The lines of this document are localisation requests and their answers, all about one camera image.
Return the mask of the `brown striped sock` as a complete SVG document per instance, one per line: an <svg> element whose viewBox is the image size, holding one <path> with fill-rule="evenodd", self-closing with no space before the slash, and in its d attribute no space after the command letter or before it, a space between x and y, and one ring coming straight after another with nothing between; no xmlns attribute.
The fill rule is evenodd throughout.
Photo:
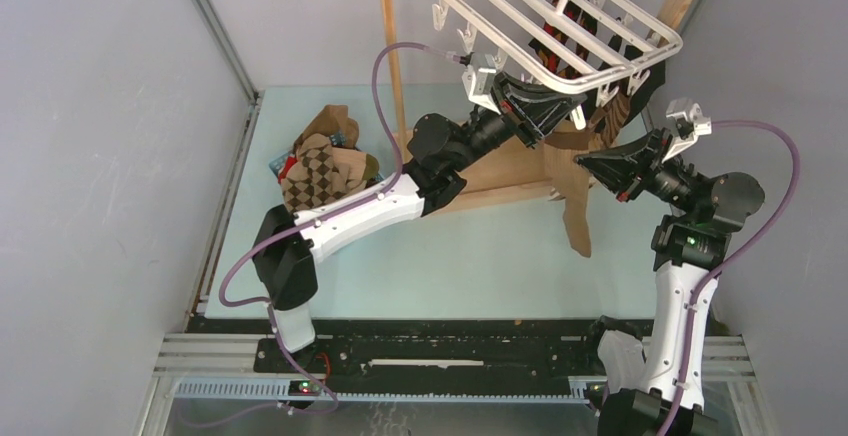
<svg viewBox="0 0 848 436"><path fill-rule="evenodd" d="M631 98L618 94L605 106L598 107L588 121L589 151L614 147L621 130L628 124Z"/></svg>

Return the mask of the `white plastic clip hanger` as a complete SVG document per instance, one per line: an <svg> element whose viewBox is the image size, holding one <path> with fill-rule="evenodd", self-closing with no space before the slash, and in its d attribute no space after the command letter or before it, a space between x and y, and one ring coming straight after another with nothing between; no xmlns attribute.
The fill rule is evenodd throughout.
<svg viewBox="0 0 848 436"><path fill-rule="evenodd" d="M490 54L498 73L511 64L520 80L593 97L596 107L618 95L616 82L624 78L633 96L649 68L683 46L674 29L631 0L438 0L435 29L450 12L466 23L460 32L465 53ZM612 36L623 39L620 52L609 47ZM627 59L626 45L643 55Z"/></svg>

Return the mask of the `plain brown sock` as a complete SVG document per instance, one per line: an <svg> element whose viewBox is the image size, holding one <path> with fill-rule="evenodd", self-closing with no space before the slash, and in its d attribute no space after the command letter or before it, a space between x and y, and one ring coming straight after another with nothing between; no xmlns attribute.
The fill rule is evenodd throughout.
<svg viewBox="0 0 848 436"><path fill-rule="evenodd" d="M299 148L315 134L328 137L335 147L353 149L359 139L359 124L349 116L347 105L328 104L306 126L293 147Z"/></svg>

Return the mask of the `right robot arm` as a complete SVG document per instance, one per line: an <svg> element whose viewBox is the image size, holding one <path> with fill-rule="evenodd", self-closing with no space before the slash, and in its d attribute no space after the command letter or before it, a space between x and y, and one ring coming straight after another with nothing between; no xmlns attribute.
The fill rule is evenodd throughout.
<svg viewBox="0 0 848 436"><path fill-rule="evenodd" d="M668 130L575 162L620 202L648 193L680 212L663 217L651 242L657 295L650 343L606 320L581 348L585 367L607 375L598 434L718 434L702 390L709 308L730 239L763 205L763 188L742 172L698 173L675 154Z"/></svg>

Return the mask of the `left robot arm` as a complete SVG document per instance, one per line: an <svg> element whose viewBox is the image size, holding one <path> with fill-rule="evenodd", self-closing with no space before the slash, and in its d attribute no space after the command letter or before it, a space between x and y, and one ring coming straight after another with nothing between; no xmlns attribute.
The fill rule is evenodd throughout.
<svg viewBox="0 0 848 436"><path fill-rule="evenodd" d="M511 139L535 147L586 99L505 73L488 83L485 98L491 107L476 105L462 124L422 116L407 145L410 160L385 181L315 208L267 211L252 261L269 293L272 331L281 341L277 358L290 371L304 372L316 359L308 302L318 290L320 262L364 236L448 206L467 185L462 171Z"/></svg>

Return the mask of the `wooden hanger rack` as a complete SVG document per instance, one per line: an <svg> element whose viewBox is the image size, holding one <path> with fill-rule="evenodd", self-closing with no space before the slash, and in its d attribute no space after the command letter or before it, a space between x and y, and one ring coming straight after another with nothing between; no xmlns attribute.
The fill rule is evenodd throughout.
<svg viewBox="0 0 848 436"><path fill-rule="evenodd" d="M474 105L458 124L432 115L405 120L393 0L380 0L402 170L428 210L528 196L524 183L468 191L462 172L516 139L534 148L570 121L589 132L582 106L603 108L643 88L683 46L679 27L694 0L665 0L652 15L630 0L438 0L434 24L450 12L461 32L463 84Z"/></svg>

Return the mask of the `black sock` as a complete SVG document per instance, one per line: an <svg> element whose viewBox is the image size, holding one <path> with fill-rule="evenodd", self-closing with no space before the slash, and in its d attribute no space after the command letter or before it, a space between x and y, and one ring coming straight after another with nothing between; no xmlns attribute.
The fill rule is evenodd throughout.
<svg viewBox="0 0 848 436"><path fill-rule="evenodd" d="M608 45L611 49L620 52L622 48L623 39L620 36L612 36ZM643 52L633 46L626 45L624 48L624 56L629 59L637 59L643 55ZM650 75L647 80L642 83L642 85L638 88L633 96L629 96L630 98L630 111L628 113L628 117L625 120L625 126L629 124L635 117L639 116L639 114L646 108L651 97L654 92L663 86L666 82L666 62L660 61L659 63L651 66L649 68ZM616 82L617 87L619 88L618 95L627 96L627 86L628 86L628 78L624 78Z"/></svg>

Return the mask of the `blue plastic basket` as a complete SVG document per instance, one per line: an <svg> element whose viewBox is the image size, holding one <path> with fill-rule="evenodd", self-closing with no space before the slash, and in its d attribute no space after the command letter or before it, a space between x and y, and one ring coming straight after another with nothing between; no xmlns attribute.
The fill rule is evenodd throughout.
<svg viewBox="0 0 848 436"><path fill-rule="evenodd" d="M333 161L341 168L343 175L361 177L369 185L383 180L378 160L357 147L347 148L345 146L346 137L342 131L330 135L328 139L332 146ZM278 181L281 182L297 162L298 157L294 151L289 151L276 157L268 166Z"/></svg>

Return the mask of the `brown argyle sock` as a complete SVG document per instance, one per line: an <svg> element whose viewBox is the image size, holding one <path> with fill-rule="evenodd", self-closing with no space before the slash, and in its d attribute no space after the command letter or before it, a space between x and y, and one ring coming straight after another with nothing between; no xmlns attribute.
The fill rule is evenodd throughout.
<svg viewBox="0 0 848 436"><path fill-rule="evenodd" d="M295 152L296 162L280 182L290 212L315 209L366 189L379 175L378 160L358 149L335 147L313 134Z"/></svg>

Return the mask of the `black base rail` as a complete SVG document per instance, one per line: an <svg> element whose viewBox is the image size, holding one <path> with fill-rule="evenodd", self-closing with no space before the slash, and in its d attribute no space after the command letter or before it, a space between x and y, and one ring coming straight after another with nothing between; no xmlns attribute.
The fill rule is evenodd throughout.
<svg viewBox="0 0 848 436"><path fill-rule="evenodd" d="M601 376L603 331L643 336L638 321L319 319L294 354L336 393L379 396L559 397L570 380Z"/></svg>

